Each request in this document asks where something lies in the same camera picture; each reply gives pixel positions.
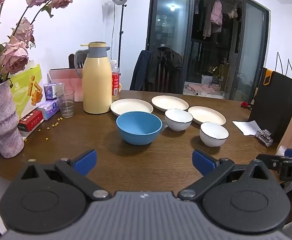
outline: floor lamp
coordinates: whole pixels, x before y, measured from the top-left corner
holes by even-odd
[[[121,49],[121,36],[123,35],[122,31],[122,19],[124,16],[124,8],[127,6],[125,3],[127,0],[113,0],[117,5],[121,5],[121,20],[120,20],[120,32],[119,32],[119,49],[118,49],[118,68],[120,67],[120,49]]]

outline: black bag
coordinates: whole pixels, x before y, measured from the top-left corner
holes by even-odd
[[[287,77],[288,60],[286,74],[263,68],[262,77],[258,86],[257,94],[254,98],[254,105],[248,121],[255,120],[262,130],[271,132],[271,138],[279,142],[292,118],[292,79]]]

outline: table surface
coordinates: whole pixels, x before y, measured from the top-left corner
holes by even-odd
[[[121,91],[120,98],[138,98],[151,103],[154,96],[163,93]],[[221,147],[207,147],[199,137],[199,125],[192,122],[186,131],[174,132],[166,128],[149,145],[134,146],[120,137],[116,116],[112,112],[88,114],[82,102],[76,102],[75,114],[57,122],[60,112],[44,121],[25,142],[24,149],[14,158],[0,155],[0,177],[12,180],[29,159],[41,164],[51,164],[66,157],[73,159],[81,153],[95,149],[97,165],[87,175],[89,179],[112,194],[125,191],[178,191],[192,184],[201,174],[193,167],[191,155],[201,149],[216,159],[227,157],[237,164],[248,164],[259,153],[275,152],[267,149],[253,136],[244,136],[232,121],[247,121],[250,111],[240,107],[240,102],[174,95],[188,102],[189,106],[205,106],[222,113],[227,122],[224,127],[230,136]],[[154,108],[153,114],[161,120],[164,112]]]

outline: wooden chair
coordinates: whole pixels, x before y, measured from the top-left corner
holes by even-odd
[[[168,85],[169,85],[169,71],[165,69],[165,67],[163,66],[161,62],[157,68],[155,84],[153,85],[145,81],[141,90],[149,91],[149,92],[169,93]]]
[[[75,68],[74,59],[75,59],[75,55],[70,54],[68,57],[69,68]],[[84,63],[85,63],[85,61],[81,61],[81,62],[77,63],[77,68],[83,68]]]

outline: plate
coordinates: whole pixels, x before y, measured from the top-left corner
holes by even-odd
[[[132,98],[117,100],[110,105],[110,109],[116,116],[132,111],[141,111],[151,114],[154,110],[150,103]]]
[[[185,100],[172,96],[156,96],[151,102],[157,109],[164,112],[169,109],[186,110],[189,107]]]
[[[204,106],[193,106],[188,112],[194,117],[194,121],[198,124],[203,122],[214,122],[220,125],[226,123],[226,118],[214,109]]]

